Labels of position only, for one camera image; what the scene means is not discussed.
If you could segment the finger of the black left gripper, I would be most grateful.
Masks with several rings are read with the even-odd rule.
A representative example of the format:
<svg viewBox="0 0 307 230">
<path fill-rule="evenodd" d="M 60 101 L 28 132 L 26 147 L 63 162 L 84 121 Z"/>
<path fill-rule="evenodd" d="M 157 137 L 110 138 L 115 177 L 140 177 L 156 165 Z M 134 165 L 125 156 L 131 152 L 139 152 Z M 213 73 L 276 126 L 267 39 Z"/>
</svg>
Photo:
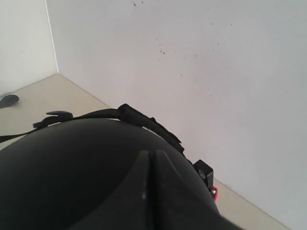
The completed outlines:
<svg viewBox="0 0 307 230">
<path fill-rule="evenodd" d="M 19 96 L 10 94 L 0 99 L 0 109 L 10 107 L 19 102 Z"/>
</svg>

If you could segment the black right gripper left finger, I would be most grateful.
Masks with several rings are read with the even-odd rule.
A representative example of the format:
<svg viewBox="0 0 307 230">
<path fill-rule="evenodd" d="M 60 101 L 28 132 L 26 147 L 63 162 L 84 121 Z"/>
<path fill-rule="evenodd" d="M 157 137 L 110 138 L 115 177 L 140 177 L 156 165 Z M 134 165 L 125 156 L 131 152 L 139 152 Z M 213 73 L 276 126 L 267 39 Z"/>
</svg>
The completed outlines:
<svg viewBox="0 0 307 230">
<path fill-rule="evenodd" d="M 71 230 L 149 230 L 150 153 L 141 151 L 128 175 L 94 211 Z"/>
</svg>

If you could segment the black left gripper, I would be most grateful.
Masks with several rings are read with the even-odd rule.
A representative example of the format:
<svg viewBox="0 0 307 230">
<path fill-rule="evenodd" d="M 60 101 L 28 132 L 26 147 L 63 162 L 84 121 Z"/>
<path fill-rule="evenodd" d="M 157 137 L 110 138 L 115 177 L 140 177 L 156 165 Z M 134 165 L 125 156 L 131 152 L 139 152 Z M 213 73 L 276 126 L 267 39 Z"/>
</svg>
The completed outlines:
<svg viewBox="0 0 307 230">
<path fill-rule="evenodd" d="M 208 188 L 214 202 L 218 196 L 218 188 L 214 186 L 213 168 L 202 160 L 198 160 L 193 164 L 194 169 L 201 177 L 206 187 Z"/>
</svg>

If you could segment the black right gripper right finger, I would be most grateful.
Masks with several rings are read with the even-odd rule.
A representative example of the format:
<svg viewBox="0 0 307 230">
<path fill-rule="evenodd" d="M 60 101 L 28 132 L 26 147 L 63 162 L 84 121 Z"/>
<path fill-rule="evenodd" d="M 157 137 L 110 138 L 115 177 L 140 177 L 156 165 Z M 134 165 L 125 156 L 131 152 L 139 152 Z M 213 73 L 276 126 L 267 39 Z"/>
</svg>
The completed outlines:
<svg viewBox="0 0 307 230">
<path fill-rule="evenodd" d="M 237 230 L 220 215 L 208 188 L 182 156 L 151 155 L 152 216 L 155 230 Z"/>
</svg>

